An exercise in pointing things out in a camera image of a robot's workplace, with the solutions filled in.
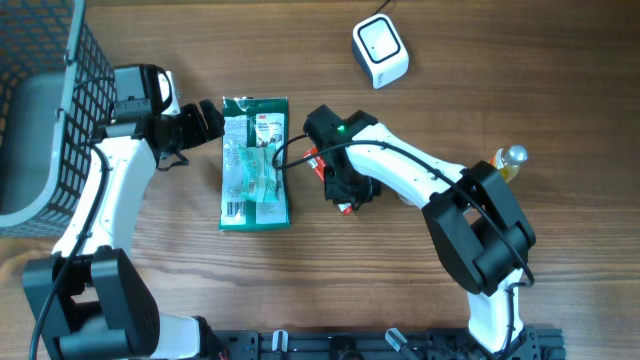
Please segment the green sponge package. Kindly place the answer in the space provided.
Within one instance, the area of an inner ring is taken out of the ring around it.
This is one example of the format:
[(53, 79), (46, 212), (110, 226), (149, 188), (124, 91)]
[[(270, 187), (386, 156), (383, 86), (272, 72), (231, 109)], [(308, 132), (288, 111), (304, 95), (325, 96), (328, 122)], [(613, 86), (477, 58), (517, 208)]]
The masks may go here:
[(223, 167), (219, 229), (222, 231), (264, 231), (290, 224), (289, 200), (283, 172), (278, 175), (279, 200), (256, 203), (239, 196), (241, 165), (239, 148), (276, 147), (273, 161), (283, 160), (277, 149), (288, 139), (288, 99), (247, 97), (225, 98), (223, 116)]

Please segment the teal wipes packet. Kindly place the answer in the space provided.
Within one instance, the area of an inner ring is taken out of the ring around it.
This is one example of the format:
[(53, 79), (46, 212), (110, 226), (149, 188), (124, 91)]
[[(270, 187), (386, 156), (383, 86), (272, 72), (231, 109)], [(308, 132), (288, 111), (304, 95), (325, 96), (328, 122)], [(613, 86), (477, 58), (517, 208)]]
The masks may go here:
[(256, 203), (275, 203), (279, 200), (278, 175), (272, 160), (276, 147), (239, 148), (241, 188), (239, 196)]

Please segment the red stick packet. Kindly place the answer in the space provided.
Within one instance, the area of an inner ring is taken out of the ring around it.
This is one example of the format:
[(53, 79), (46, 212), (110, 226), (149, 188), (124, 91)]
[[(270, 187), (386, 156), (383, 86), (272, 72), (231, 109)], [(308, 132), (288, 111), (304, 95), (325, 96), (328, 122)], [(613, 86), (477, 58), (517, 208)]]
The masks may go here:
[[(314, 155), (318, 152), (316, 147), (312, 147), (304, 153), (304, 157), (308, 157)], [(322, 182), (325, 182), (324, 169), (326, 166), (326, 162), (324, 161), (322, 156), (315, 157), (307, 161), (309, 166), (313, 169), (315, 174), (319, 177)], [(339, 211), (343, 215), (349, 215), (352, 213), (353, 209), (350, 203), (343, 203), (337, 205)]]

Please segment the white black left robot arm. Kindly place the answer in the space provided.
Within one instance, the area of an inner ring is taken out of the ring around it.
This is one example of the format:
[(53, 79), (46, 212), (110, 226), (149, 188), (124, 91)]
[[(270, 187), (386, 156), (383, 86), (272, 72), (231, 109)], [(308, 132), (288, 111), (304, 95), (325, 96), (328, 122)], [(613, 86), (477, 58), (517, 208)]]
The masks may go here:
[(69, 226), (47, 258), (27, 263), (22, 286), (35, 317), (29, 347), (52, 359), (225, 359), (228, 350), (200, 316), (163, 314), (130, 260), (145, 189), (171, 156), (224, 134), (209, 100), (180, 106), (169, 73), (118, 67), (116, 99), (90, 137), (87, 181)]

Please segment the green lidded jar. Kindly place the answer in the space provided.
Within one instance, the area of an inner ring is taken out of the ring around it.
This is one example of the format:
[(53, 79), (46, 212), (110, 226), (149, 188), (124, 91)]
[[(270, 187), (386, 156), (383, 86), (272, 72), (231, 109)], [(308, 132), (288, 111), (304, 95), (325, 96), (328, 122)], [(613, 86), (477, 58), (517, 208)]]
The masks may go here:
[(408, 198), (404, 197), (403, 195), (401, 195), (401, 194), (399, 194), (399, 193), (398, 193), (397, 195), (398, 195), (399, 199), (400, 199), (403, 203), (405, 203), (406, 205), (409, 205), (409, 206), (415, 206), (415, 204), (414, 204), (411, 200), (409, 200)]

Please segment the yellow dish soap bottle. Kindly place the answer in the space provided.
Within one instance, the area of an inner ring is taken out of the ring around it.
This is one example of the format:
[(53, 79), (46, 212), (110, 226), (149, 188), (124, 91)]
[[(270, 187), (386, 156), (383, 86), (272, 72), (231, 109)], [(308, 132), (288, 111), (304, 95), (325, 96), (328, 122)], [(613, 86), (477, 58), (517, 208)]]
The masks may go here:
[(515, 144), (496, 151), (489, 163), (495, 167), (506, 183), (518, 174), (521, 165), (528, 159), (528, 151), (523, 145)]

